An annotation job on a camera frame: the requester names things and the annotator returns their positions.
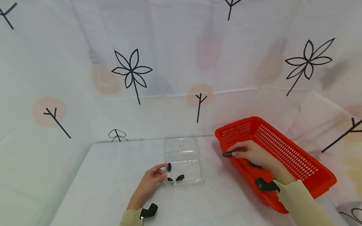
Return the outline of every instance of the clear plastic container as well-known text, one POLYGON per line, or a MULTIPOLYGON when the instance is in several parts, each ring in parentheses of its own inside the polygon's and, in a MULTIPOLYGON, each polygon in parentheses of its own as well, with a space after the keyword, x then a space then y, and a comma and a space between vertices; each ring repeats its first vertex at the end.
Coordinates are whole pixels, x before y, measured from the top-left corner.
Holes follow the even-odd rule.
POLYGON ((202 169, 202 157, 198 150, 196 138, 172 138, 164 141, 164 159, 171 163, 171 172, 168 177, 173 181, 164 181, 166 184, 190 184, 205 180, 202 169), (185 175, 182 181, 176 181, 180 175, 185 175))

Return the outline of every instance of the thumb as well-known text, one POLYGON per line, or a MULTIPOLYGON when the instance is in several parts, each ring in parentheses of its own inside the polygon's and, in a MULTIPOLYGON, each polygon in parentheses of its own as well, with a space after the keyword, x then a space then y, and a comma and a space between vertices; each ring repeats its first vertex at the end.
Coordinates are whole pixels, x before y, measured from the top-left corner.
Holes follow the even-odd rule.
POLYGON ((154 180, 157 182, 157 183, 159 183, 159 182, 162 182, 162 181, 164 181, 165 179, 166 179, 166 177, 167 177, 167 173, 163 173, 163 174, 160 174, 160 175, 158 175, 156 178, 154 178, 154 180))
POLYGON ((248 152, 233 152, 231 153, 235 158, 248 158, 248 152))

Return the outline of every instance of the finger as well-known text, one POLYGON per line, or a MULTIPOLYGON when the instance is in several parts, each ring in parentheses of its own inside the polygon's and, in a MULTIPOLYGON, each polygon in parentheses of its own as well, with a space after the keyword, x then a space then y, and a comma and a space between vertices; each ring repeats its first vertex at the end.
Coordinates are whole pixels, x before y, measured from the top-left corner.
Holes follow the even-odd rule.
POLYGON ((158 177, 159 175, 161 175, 161 174, 155 173, 155 174, 153 175, 153 178, 156 178, 156 177, 158 177))
POLYGON ((238 142, 238 143, 234 144, 233 146, 231 146, 228 149, 228 151, 230 152, 230 151, 233 151, 233 150, 235 150, 237 148, 248 148, 249 142, 250 142, 249 140, 248 141, 238 142))
POLYGON ((155 172, 155 171, 157 171, 158 169, 161 169, 162 167, 165 167, 165 166, 167 166, 167 163, 162 163, 162 164, 159 164, 159 165, 157 165, 157 166, 152 167, 152 168, 151 168, 150 170, 148 170, 147 172, 152 173, 152 172, 155 172))
POLYGON ((158 169, 157 173, 158 174, 163 174, 165 171, 163 171, 162 169, 158 169))
POLYGON ((231 153, 235 158, 246 158, 249 160, 249 152, 233 152, 231 153))
POLYGON ((154 180, 155 182, 159 183, 164 181, 166 178, 167 178, 167 173, 164 172, 163 174, 160 174, 159 176, 155 177, 154 180))

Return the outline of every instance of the white fabric backdrop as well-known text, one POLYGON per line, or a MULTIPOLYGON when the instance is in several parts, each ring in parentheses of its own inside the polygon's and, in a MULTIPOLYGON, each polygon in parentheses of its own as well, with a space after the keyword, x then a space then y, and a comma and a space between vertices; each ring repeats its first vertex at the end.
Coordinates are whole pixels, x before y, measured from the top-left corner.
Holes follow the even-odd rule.
MULTIPOLYGON (((320 153, 349 129, 336 115, 362 118, 359 0, 242 0, 230 20, 225 0, 2 0, 0 8, 14 2, 6 14, 14 29, 0 17, 2 225, 49 225, 88 148, 111 141, 113 129, 128 140, 204 136, 260 116, 320 153), (303 57, 308 40, 316 51, 333 38, 321 55, 333 61, 286 97, 297 66, 285 60, 303 57), (112 73, 122 67, 114 51, 129 61, 136 49, 138 66, 153 69, 141 74, 147 88, 136 74, 126 88, 130 80, 112 73), (43 114, 55 107, 64 130, 43 114), (326 132, 309 133, 323 123, 326 132)), ((349 208, 341 211, 361 205, 361 142, 347 135, 320 156, 338 177, 329 197, 349 208)))

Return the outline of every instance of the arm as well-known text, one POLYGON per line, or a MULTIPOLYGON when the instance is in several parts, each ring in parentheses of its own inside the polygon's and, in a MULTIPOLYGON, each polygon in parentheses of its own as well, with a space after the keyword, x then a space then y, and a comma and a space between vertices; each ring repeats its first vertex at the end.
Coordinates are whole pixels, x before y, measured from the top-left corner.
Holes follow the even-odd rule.
POLYGON ((271 171, 280 188, 279 201, 289 211, 297 226, 333 226, 301 180, 295 180, 285 166, 253 141, 239 142, 228 149, 236 158, 249 161, 271 171))
POLYGON ((139 186, 131 197, 127 210, 123 213, 121 222, 119 223, 120 226, 143 225, 143 222, 140 220, 142 206, 155 190, 157 184, 166 179, 167 174, 161 170, 161 168, 165 166, 167 166, 167 163, 157 165, 146 171, 139 186))

